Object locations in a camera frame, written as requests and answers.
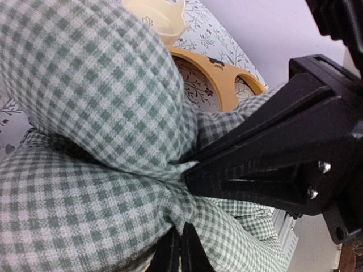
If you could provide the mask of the checkered grey cushion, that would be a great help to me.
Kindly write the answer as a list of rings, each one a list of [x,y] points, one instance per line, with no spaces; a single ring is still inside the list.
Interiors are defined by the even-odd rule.
[[[108,1],[2,1],[1,83],[31,124],[1,161],[2,271],[141,271],[188,223],[215,271],[286,270],[266,206],[183,179],[273,91],[199,110],[158,35]]]

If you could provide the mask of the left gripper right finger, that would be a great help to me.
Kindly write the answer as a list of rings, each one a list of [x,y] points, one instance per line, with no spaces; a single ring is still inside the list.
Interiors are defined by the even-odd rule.
[[[186,223],[181,236],[181,270],[215,272],[193,224]]]

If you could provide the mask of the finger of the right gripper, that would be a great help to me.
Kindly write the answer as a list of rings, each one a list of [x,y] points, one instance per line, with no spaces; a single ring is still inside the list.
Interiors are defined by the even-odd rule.
[[[238,147],[185,173],[198,196],[250,201],[293,213],[318,215],[335,209],[356,167],[356,139],[281,146]]]

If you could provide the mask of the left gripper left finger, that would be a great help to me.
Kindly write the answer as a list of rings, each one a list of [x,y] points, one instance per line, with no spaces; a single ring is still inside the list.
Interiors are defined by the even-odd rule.
[[[156,251],[146,272],[179,271],[180,236],[172,227],[157,243]]]

